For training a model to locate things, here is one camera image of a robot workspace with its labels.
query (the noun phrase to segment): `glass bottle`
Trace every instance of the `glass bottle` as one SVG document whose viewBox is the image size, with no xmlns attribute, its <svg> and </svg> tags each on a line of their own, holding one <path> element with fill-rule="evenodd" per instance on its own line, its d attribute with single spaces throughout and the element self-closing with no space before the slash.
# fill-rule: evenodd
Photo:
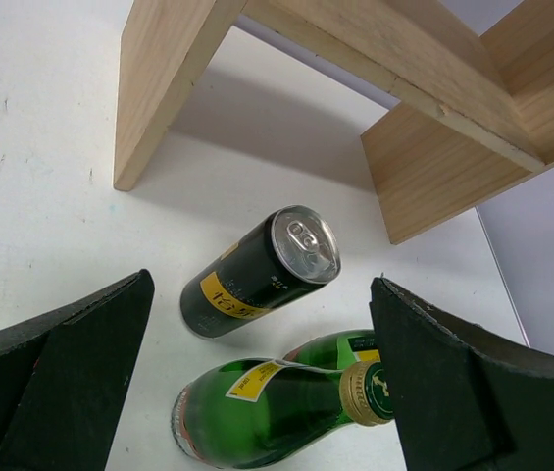
<svg viewBox="0 0 554 471">
<path fill-rule="evenodd" d="M 219 468 L 248 469 L 281 461 L 341 426 L 392 418 L 379 362 L 330 371 L 245 359 L 188 385 L 176 400 L 172 428 L 187 455 Z"/>
<path fill-rule="evenodd" d="M 318 337 L 290 351 L 283 358 L 328 370 L 343 370 L 357 361 L 380 361 L 375 331 L 372 329 Z"/>
</svg>

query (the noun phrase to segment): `black can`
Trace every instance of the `black can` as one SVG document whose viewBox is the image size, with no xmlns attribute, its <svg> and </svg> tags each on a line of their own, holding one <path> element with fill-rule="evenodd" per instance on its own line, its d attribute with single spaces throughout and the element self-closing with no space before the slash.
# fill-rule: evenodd
<svg viewBox="0 0 554 471">
<path fill-rule="evenodd" d="M 215 338 L 322 288 L 340 271 L 328 224 L 305 206 L 271 214 L 180 295 L 187 327 Z"/>
</svg>

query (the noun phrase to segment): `yellow label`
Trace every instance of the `yellow label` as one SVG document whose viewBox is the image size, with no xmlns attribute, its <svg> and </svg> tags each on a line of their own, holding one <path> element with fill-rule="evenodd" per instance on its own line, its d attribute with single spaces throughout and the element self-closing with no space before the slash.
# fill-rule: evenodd
<svg viewBox="0 0 554 471">
<path fill-rule="evenodd" d="M 238 246 L 239 242 L 234 243 L 231 247 L 228 248 L 225 253 L 220 256 L 220 259 L 224 260 L 225 258 L 227 258 Z"/>
<path fill-rule="evenodd" d="M 211 272 L 200 282 L 200 288 L 207 300 L 223 314 L 237 319 L 257 319 L 270 312 L 270 309 L 253 307 L 235 299 L 220 283 L 216 272 Z"/>
<path fill-rule="evenodd" d="M 381 361 L 378 350 L 354 351 L 357 361 Z"/>
<path fill-rule="evenodd" d="M 257 402 L 270 379 L 283 368 L 287 366 L 274 360 L 255 366 L 230 387 L 227 397 Z"/>
</svg>

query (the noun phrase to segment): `tabletop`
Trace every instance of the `tabletop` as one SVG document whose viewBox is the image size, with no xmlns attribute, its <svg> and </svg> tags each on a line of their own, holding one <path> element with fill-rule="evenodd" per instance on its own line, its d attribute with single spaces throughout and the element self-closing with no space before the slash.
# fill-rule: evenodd
<svg viewBox="0 0 554 471">
<path fill-rule="evenodd" d="M 137 188 L 112 189 L 120 36 L 129 0 L 0 0 L 0 329 L 140 268 L 156 285 L 107 469 L 208 469 L 176 448 L 183 386 L 244 357 L 371 325 L 373 277 L 523 342 L 476 211 L 387 240 L 359 135 L 378 104 L 233 28 Z M 184 284 L 280 207 L 328 221 L 342 273 L 218 340 L 179 317 Z M 338 430 L 275 470 L 405 463 L 393 424 Z"/>
</svg>

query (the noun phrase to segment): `wooden board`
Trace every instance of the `wooden board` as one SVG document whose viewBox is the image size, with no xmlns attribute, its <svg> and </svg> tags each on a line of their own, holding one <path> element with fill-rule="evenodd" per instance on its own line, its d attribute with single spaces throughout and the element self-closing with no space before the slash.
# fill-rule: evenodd
<svg viewBox="0 0 554 471">
<path fill-rule="evenodd" d="M 538 154 L 554 166 L 554 0 L 525 0 L 482 37 Z M 398 243 L 537 175 L 400 104 L 362 135 Z"/>
<path fill-rule="evenodd" d="M 135 0 L 122 34 L 114 187 L 130 190 L 246 0 Z"/>
<path fill-rule="evenodd" d="M 515 105 L 477 36 L 434 0 L 249 0 L 243 14 L 530 170 Z"/>
</svg>

